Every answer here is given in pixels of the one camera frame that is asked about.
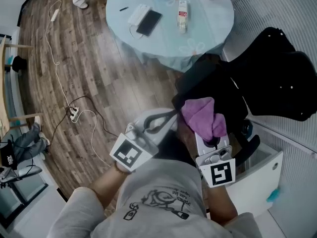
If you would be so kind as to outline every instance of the pen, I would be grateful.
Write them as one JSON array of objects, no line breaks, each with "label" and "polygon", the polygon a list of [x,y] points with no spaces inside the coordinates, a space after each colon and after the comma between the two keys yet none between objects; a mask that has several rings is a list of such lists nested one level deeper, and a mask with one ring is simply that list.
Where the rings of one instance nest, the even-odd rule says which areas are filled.
[{"label": "pen", "polygon": [[129,8],[129,7],[122,8],[120,11],[123,11],[123,10],[125,10],[125,9],[127,9],[127,8]]}]

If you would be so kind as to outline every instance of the light blue tablecloth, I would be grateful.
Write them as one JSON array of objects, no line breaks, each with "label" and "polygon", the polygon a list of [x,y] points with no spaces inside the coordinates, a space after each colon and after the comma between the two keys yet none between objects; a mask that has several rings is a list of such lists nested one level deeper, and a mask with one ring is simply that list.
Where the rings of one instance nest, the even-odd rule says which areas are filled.
[{"label": "light blue tablecloth", "polygon": [[[204,53],[221,53],[234,20],[230,0],[186,1],[189,17],[185,34],[177,27],[179,0],[107,0],[107,24],[142,62],[157,58],[160,63],[185,72]],[[151,6],[162,18],[149,37],[136,39],[136,28],[130,28],[128,19],[140,3]]]}]

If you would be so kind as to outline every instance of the chair leg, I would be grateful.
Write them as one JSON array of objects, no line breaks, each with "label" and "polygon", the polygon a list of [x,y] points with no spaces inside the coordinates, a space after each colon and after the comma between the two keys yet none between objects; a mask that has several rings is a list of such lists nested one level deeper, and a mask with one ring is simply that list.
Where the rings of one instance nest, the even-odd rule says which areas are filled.
[{"label": "chair leg", "polygon": [[24,123],[24,124],[20,124],[20,125],[17,125],[17,126],[12,126],[12,127],[10,127],[10,129],[18,129],[18,128],[25,127],[25,126],[28,126],[28,124]]},{"label": "chair leg", "polygon": [[22,48],[22,49],[32,49],[34,48],[33,46],[28,46],[28,45],[19,45],[19,44],[5,44],[5,48]]},{"label": "chair leg", "polygon": [[24,120],[27,118],[32,118],[36,116],[41,116],[43,113],[35,113],[35,114],[30,114],[30,115],[25,115],[25,116],[20,116],[20,117],[11,117],[9,118],[9,121],[19,121],[19,120]]}]

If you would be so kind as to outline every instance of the blue jeans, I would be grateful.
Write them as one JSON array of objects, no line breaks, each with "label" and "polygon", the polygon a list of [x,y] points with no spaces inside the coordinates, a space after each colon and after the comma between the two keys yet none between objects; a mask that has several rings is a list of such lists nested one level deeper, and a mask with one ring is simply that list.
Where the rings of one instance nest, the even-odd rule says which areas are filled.
[{"label": "blue jeans", "polygon": [[46,141],[39,137],[40,127],[34,123],[31,129],[18,137],[13,144],[13,151],[18,163],[30,160],[39,155],[46,148]]}]

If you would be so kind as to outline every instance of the white charging cable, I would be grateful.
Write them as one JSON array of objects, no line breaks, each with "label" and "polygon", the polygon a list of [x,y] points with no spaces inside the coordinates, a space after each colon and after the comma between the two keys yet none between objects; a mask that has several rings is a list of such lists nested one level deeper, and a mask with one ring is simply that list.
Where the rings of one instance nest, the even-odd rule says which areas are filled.
[{"label": "white charging cable", "polygon": [[[61,0],[56,1],[56,2],[49,8],[49,14],[48,14],[48,16],[49,16],[49,23],[48,23],[48,26],[47,26],[46,31],[45,31],[45,38],[46,38],[46,42],[48,43],[48,45],[49,45],[49,47],[50,47],[50,50],[51,50],[51,55],[52,55],[53,63],[55,64],[55,73],[56,73],[56,76],[57,76],[59,85],[60,85],[61,90],[62,90],[62,92],[63,92],[63,94],[64,94],[64,97],[65,97],[65,100],[66,100],[66,102],[67,102],[67,104],[68,104],[68,107],[71,108],[71,106],[69,105],[68,99],[67,99],[67,97],[66,97],[66,94],[65,94],[65,92],[64,92],[64,90],[63,90],[63,86],[61,85],[61,82],[60,82],[58,73],[57,73],[57,67],[59,66],[59,62],[55,62],[54,56],[53,56],[52,47],[51,47],[51,45],[50,45],[50,43],[49,43],[49,41],[48,41],[48,38],[47,38],[47,31],[48,31],[49,25],[50,25],[50,23],[51,23],[50,11],[51,11],[51,8],[52,8],[56,3],[58,3],[58,2],[60,2],[60,5],[59,5],[59,7],[58,7],[58,9],[60,9],[61,3],[62,3]],[[92,133],[92,135],[91,135],[91,147],[92,147],[94,153],[96,154],[96,156],[97,156],[103,163],[105,163],[108,167],[110,167],[110,165],[109,165],[107,162],[105,162],[102,158],[100,158],[100,156],[97,154],[97,152],[96,152],[95,149],[94,149],[93,139],[94,139],[94,133],[95,133],[95,130],[96,130],[96,127],[97,127],[97,121],[98,121],[98,118],[97,118],[97,115],[95,114],[95,112],[93,112],[93,111],[91,111],[91,110],[83,110],[83,111],[79,114],[79,116],[77,117],[77,120],[76,120],[76,121],[73,121],[73,120],[71,120],[71,121],[72,121],[73,123],[77,123],[77,122],[78,122],[78,119],[79,119],[80,116],[81,116],[81,114],[82,114],[83,112],[86,112],[86,111],[93,113],[93,114],[95,115],[95,117],[96,117],[95,127],[94,127],[93,133]]]},{"label": "white charging cable", "polygon": [[130,32],[130,34],[131,34],[131,36],[134,38],[134,39],[141,39],[142,38],[142,36],[143,36],[143,34],[139,34],[139,33],[137,33],[138,34],[138,36],[137,37],[135,37],[133,34],[132,34],[132,32],[131,32],[131,28],[133,27],[133,25],[130,25],[130,27],[129,27],[129,32]]},{"label": "white charging cable", "polygon": [[50,50],[51,50],[51,55],[52,55],[53,63],[55,64],[55,74],[56,74],[56,76],[57,76],[57,79],[58,79],[59,85],[60,85],[60,87],[61,87],[61,90],[62,90],[62,92],[63,92],[63,94],[64,94],[64,97],[65,97],[65,100],[66,100],[66,102],[67,102],[67,105],[70,107],[69,102],[68,102],[68,99],[67,99],[66,94],[65,94],[65,92],[64,92],[64,90],[63,90],[63,86],[61,85],[61,82],[60,82],[60,79],[59,79],[59,76],[58,76],[58,73],[57,73],[57,66],[59,66],[59,62],[55,62],[55,60],[54,60],[52,47],[51,47],[51,45],[50,45],[50,43],[49,43],[49,41],[48,41],[48,37],[47,37],[48,28],[49,28],[50,23],[51,23],[50,11],[51,11],[51,8],[52,8],[56,3],[58,3],[58,2],[60,2],[60,5],[59,5],[59,7],[58,7],[58,9],[59,9],[59,8],[61,7],[61,0],[56,1],[56,2],[49,8],[49,13],[48,13],[49,23],[48,23],[48,26],[47,26],[46,31],[45,31],[45,38],[46,38],[46,42],[48,43],[48,45],[49,45],[49,47],[50,47]]},{"label": "white charging cable", "polygon": [[93,112],[93,111],[91,111],[91,110],[83,110],[82,112],[80,112],[80,114],[79,114],[79,116],[77,117],[77,120],[76,120],[76,121],[73,121],[73,120],[72,120],[72,123],[77,123],[77,122],[78,122],[78,119],[79,119],[80,116],[81,116],[81,114],[84,113],[84,112],[86,112],[86,111],[93,113],[93,114],[95,115],[95,117],[96,117],[95,127],[94,127],[93,133],[92,133],[92,135],[91,135],[91,147],[93,148],[93,151],[94,151],[94,153],[96,154],[96,156],[97,156],[103,163],[105,163],[108,167],[110,167],[110,165],[109,165],[107,162],[105,162],[102,158],[99,157],[99,155],[97,154],[97,152],[96,152],[95,149],[94,149],[93,139],[94,139],[94,134],[95,134],[95,130],[96,130],[96,127],[97,127],[97,120],[98,120],[96,113]]}]

